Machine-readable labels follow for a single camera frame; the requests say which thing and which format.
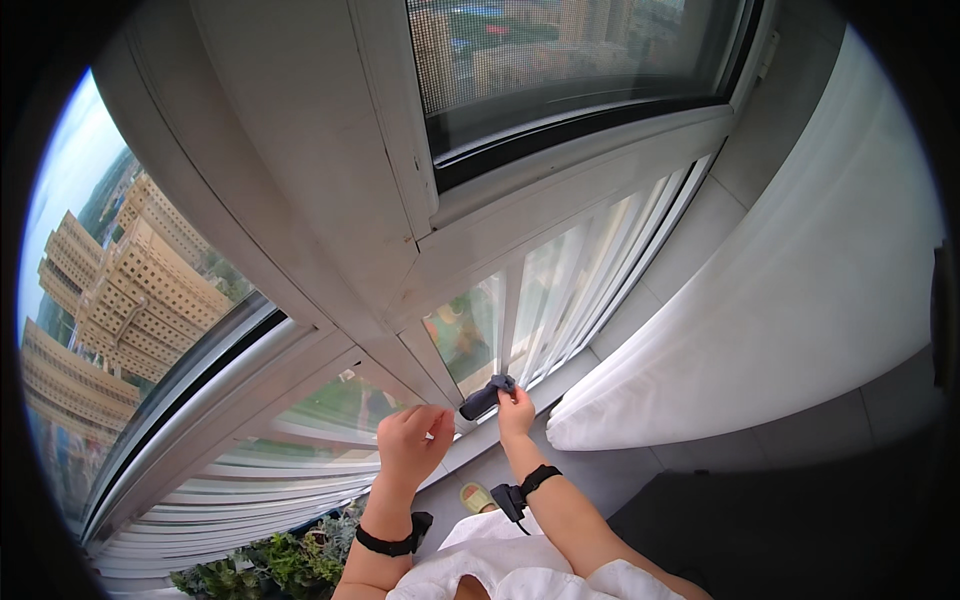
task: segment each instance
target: sheer curtain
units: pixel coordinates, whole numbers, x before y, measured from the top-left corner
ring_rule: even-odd
[[[559,449],[728,433],[829,400],[929,342],[933,180],[896,91],[849,28],[754,208],[701,270],[564,396]]]

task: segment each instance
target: slipper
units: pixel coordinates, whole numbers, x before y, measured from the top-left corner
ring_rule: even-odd
[[[486,488],[473,481],[467,483],[460,489],[460,502],[474,515],[479,515],[480,511],[488,504],[496,506],[496,502],[493,501],[493,496],[490,495],[490,492],[487,492]]]

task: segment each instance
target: wrist strap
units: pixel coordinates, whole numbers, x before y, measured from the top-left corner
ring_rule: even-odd
[[[417,552],[417,548],[423,543],[427,530],[433,524],[433,515],[429,513],[413,513],[410,515],[413,522],[413,531],[405,540],[386,541],[375,538],[370,535],[360,525],[357,525],[357,541],[365,548],[372,550],[377,554],[386,554],[387,556],[403,556]]]
[[[523,483],[520,484],[520,497],[524,501],[527,499],[527,494],[533,492],[540,487],[540,484],[543,483],[546,479],[553,477],[554,475],[563,475],[560,470],[556,467],[547,465],[540,465],[534,469],[534,472],[527,475],[526,479],[523,480]]]

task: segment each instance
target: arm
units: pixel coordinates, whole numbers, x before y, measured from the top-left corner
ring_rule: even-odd
[[[550,463],[530,439],[528,432],[536,410],[520,388],[514,396],[499,391],[500,443],[507,453],[518,484],[540,465]],[[527,496],[527,504],[550,542],[560,550],[573,572],[587,578],[593,571],[616,559],[623,559],[647,571],[687,600],[709,600],[710,596],[682,577],[671,575],[636,552],[607,525],[593,504],[561,475],[545,480]]]
[[[428,440],[426,434],[433,436]],[[453,410],[419,405],[390,415],[376,429],[380,473],[373,480],[364,531],[380,540],[402,541],[410,535],[410,506],[417,487],[437,467],[453,443]],[[354,540],[336,600],[380,599],[413,566],[411,555],[390,557]]]

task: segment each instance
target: sky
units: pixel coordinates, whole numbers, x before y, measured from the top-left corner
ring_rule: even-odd
[[[36,319],[43,299],[36,268],[47,237],[67,210],[80,213],[93,188],[126,147],[87,70],[60,115],[36,178],[20,253],[17,339],[23,336],[27,317]]]

